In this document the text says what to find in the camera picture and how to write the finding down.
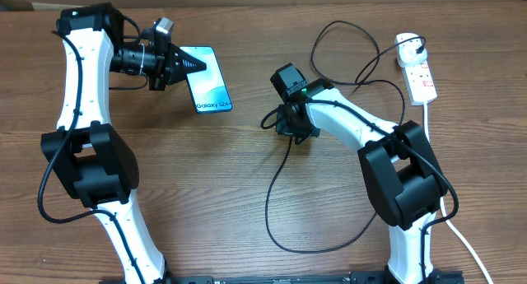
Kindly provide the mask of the Galaxy S24 smartphone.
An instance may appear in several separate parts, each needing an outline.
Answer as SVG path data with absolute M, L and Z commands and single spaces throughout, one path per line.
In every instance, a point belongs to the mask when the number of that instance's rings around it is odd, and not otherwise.
M 205 62 L 207 66 L 205 70 L 187 76 L 196 112 L 206 114 L 231 111 L 231 98 L 214 49 L 210 46 L 184 46 L 181 49 Z

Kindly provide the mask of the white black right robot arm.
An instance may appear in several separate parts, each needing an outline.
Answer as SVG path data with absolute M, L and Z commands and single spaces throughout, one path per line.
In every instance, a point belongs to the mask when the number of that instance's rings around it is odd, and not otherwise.
M 431 264 L 431 228 L 441 199 L 455 196 L 427 140 L 413 121 L 396 124 L 367 113 L 323 79 L 309 82 L 292 64 L 270 81 L 282 99 L 272 123 L 291 144 L 324 130 L 358 154 L 375 214 L 389 227 L 390 257 L 381 272 L 352 272 L 352 283 L 461 283 L 461 272 L 442 272 Z

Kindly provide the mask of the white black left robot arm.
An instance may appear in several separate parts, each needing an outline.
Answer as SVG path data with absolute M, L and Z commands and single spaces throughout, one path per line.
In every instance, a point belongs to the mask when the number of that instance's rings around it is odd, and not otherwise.
M 54 132 L 41 136 L 48 161 L 37 195 L 40 215 L 54 224 L 95 216 L 108 234 L 123 266 L 125 283 L 174 283 L 168 264 L 149 234 L 137 188 L 136 156 L 110 120 L 110 73 L 145 77 L 150 90 L 185 81 L 206 69 L 205 62 L 172 44 L 173 21 L 124 33 L 129 22 L 109 2 L 65 9 L 54 35 L 61 38 L 67 69 L 63 107 Z M 56 174 L 85 212 L 54 218 L 44 209 L 44 191 Z

